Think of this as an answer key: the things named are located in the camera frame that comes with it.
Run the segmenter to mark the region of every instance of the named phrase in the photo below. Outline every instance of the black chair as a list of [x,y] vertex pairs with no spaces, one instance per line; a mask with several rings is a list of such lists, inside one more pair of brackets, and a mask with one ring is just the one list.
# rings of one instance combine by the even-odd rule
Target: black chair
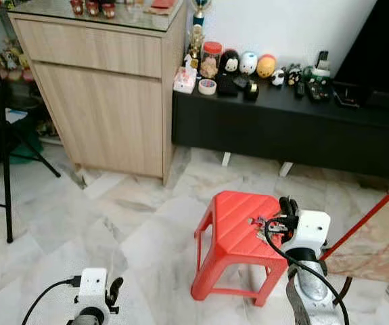
[[60,174],[37,152],[30,143],[28,143],[19,131],[12,127],[9,122],[6,121],[5,103],[6,103],[6,88],[5,83],[0,78],[0,153],[3,163],[3,183],[5,186],[5,204],[0,203],[0,207],[5,208],[6,211],[6,230],[7,230],[7,242],[13,241],[12,236],[12,206],[11,206],[11,184],[9,179],[9,148],[7,147],[7,134],[13,135],[18,138],[33,154],[35,157],[27,157],[21,155],[21,158],[41,161],[56,177],[60,177]]

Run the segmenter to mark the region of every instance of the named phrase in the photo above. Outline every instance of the black cable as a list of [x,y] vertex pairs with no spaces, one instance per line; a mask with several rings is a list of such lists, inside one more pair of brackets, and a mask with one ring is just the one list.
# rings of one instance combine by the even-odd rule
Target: black cable
[[[343,288],[342,288],[342,290],[339,293],[341,299],[343,299],[344,296],[346,296],[346,293],[348,293],[349,288],[350,288],[350,284],[352,283],[352,279],[353,279],[352,276],[348,276],[346,278],[346,281],[343,284]],[[335,298],[332,303],[333,303],[334,306],[336,306],[338,304],[337,298]]]
[[80,285],[80,282],[79,282],[79,279],[81,277],[80,276],[75,276],[73,277],[72,279],[68,279],[68,280],[63,280],[63,281],[59,281],[59,282],[56,282],[54,284],[52,284],[51,286],[49,286],[48,288],[46,288],[43,293],[41,293],[39,295],[38,298],[35,299],[35,301],[33,302],[33,304],[30,306],[29,310],[27,311],[27,314],[26,316],[24,316],[24,319],[23,319],[23,323],[21,323],[22,325],[26,325],[27,323],[27,319],[29,319],[29,316],[30,314],[32,313],[32,310],[36,307],[36,305],[38,304],[38,302],[41,300],[42,297],[45,296],[46,293],[48,293],[52,288],[54,288],[55,286],[59,286],[61,284],[71,284],[72,286],[77,286],[77,283],[78,285]]
[[344,305],[342,298],[337,293],[337,291],[334,289],[334,287],[322,275],[320,275],[316,271],[312,270],[308,266],[305,266],[304,264],[301,264],[299,261],[297,261],[293,257],[289,256],[285,252],[279,250],[278,247],[276,247],[274,245],[273,241],[269,238],[269,234],[268,234],[269,233],[269,231],[268,231],[269,225],[271,225],[273,222],[283,223],[283,221],[285,221],[285,218],[274,218],[274,219],[268,220],[265,223],[265,237],[267,239],[267,242],[268,242],[269,246],[271,246],[274,251],[276,251],[279,255],[281,255],[282,257],[287,259],[289,262],[299,266],[301,269],[311,273],[316,278],[320,279],[320,281],[322,281],[328,287],[328,289],[331,290],[331,292],[333,293],[334,297],[336,298],[336,300],[340,304],[340,307],[342,308],[342,311],[343,311],[344,325],[349,325],[348,311],[346,310],[346,306]]

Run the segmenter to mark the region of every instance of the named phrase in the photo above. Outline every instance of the stool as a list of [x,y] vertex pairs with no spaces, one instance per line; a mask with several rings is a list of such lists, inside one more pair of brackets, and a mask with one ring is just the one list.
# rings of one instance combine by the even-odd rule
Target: stool
[[[195,300],[204,300],[209,293],[241,295],[254,298],[255,306],[263,306],[267,297],[287,268],[287,261],[267,243],[257,238],[258,225],[250,219],[271,219],[280,212],[276,198],[240,192],[221,192],[209,204],[194,237],[198,240],[196,278],[191,286]],[[209,252],[200,267],[202,232],[212,224]],[[280,246],[279,236],[273,242]],[[236,263],[263,265],[267,279],[257,293],[248,290],[213,288],[225,268]]]

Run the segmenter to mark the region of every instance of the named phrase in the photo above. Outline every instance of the black tv console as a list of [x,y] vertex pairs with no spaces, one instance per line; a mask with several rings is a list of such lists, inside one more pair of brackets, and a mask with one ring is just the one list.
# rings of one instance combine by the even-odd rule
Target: black tv console
[[389,176],[389,111],[296,98],[258,81],[257,101],[173,92],[174,144]]

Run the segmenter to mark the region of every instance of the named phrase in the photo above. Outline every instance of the wooden cabinet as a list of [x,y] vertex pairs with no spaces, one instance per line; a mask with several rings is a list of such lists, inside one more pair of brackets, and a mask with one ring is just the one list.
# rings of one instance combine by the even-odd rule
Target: wooden cabinet
[[183,57],[186,4],[162,32],[9,16],[71,161],[165,182],[173,153],[172,86]]

